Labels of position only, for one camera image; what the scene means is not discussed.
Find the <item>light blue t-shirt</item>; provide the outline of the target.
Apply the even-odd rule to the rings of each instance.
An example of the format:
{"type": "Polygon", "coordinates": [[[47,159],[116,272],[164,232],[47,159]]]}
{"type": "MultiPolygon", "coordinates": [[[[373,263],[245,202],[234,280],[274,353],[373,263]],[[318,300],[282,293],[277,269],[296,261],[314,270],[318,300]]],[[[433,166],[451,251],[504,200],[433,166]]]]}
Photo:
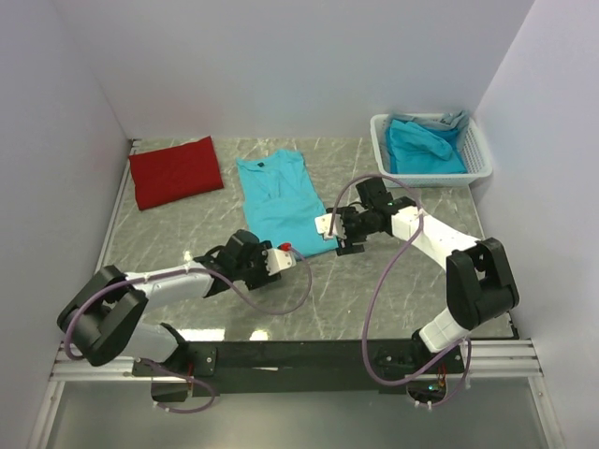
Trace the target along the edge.
{"type": "Polygon", "coordinates": [[[274,246],[290,243],[303,256],[334,250],[334,240],[323,239],[314,219],[326,209],[309,176],[300,152],[278,150],[256,160],[236,160],[244,196],[248,229],[274,246]]]}

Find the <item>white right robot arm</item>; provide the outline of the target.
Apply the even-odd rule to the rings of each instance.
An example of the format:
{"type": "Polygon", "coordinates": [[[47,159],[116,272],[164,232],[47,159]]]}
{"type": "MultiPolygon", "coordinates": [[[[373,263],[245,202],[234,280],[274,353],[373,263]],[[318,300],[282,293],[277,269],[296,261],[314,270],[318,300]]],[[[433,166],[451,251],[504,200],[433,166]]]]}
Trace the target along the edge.
{"type": "Polygon", "coordinates": [[[422,341],[411,350],[415,369],[431,373],[444,361],[450,344],[467,337],[482,324],[513,310],[519,292],[503,244],[478,239],[427,213],[414,193],[395,198],[385,186],[387,175],[362,175],[343,188],[355,186],[354,206],[335,200],[314,220],[323,239],[336,239],[337,254],[359,253],[367,237],[386,233],[429,257],[446,275],[446,307],[416,332],[422,341]]]}

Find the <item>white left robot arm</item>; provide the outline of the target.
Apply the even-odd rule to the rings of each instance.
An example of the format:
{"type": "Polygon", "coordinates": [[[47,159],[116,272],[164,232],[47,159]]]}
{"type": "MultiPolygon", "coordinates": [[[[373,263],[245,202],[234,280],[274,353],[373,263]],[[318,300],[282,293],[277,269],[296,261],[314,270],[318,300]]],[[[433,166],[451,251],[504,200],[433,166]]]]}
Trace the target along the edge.
{"type": "Polygon", "coordinates": [[[290,246],[275,248],[247,230],[236,231],[218,245],[177,267],[123,272],[114,265],[101,268],[57,317],[64,332],[66,355],[94,367],[122,354],[153,360],[167,376],[186,367],[184,339],[169,325],[141,323],[149,309],[235,290],[243,282],[255,290],[280,280],[296,264],[290,246]]]}

